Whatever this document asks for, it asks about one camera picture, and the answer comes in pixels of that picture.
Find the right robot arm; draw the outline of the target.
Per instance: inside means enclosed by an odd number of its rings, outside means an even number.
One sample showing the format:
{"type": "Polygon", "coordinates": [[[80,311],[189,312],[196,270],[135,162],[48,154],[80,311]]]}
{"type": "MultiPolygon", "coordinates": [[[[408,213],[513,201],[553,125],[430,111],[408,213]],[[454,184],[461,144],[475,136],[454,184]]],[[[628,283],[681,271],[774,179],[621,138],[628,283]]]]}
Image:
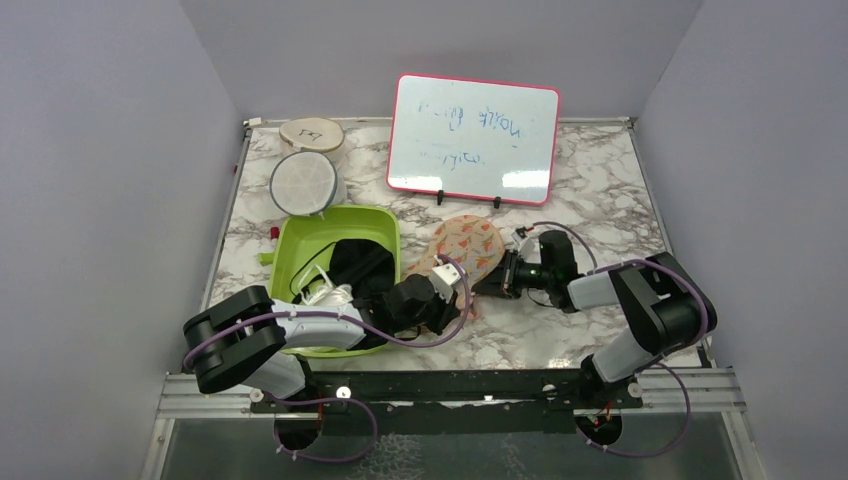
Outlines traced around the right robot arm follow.
{"type": "Polygon", "coordinates": [[[513,299],[525,290],[542,290],[564,313],[619,306],[626,329],[580,365],[577,393],[589,406],[604,405],[636,374],[717,326],[711,301],[668,252],[581,273],[567,233],[546,231],[538,246],[539,262],[509,251],[473,291],[513,299]]]}

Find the floral mesh laundry bag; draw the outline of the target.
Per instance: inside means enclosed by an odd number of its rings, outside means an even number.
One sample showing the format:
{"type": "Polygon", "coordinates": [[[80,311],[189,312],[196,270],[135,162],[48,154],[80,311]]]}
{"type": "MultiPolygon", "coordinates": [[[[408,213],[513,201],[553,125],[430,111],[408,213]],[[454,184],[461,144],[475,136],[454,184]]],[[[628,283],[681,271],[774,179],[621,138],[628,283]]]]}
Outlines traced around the floral mesh laundry bag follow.
{"type": "Polygon", "coordinates": [[[441,223],[432,232],[421,256],[404,268],[401,279],[412,274],[427,276],[439,264],[437,256],[453,259],[462,269],[469,287],[493,273],[506,253],[505,242],[489,220],[461,215],[441,223]]]}

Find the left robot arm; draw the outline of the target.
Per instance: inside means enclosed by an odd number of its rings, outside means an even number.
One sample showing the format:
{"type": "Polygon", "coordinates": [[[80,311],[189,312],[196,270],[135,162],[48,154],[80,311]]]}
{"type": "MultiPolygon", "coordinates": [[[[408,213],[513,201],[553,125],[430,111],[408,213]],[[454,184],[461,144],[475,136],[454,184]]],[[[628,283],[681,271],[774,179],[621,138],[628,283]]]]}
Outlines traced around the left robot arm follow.
{"type": "Polygon", "coordinates": [[[265,390],[298,411],[313,401],[306,363],[287,353],[298,348],[364,351],[387,343],[416,348],[399,333],[425,327],[437,345],[453,338],[445,327],[465,322],[457,307],[471,289],[463,271],[448,265],[414,274],[389,291],[337,306],[291,304],[272,299],[263,286],[250,286],[188,320],[183,335],[186,370],[199,390],[218,393],[243,384],[265,390]]]}

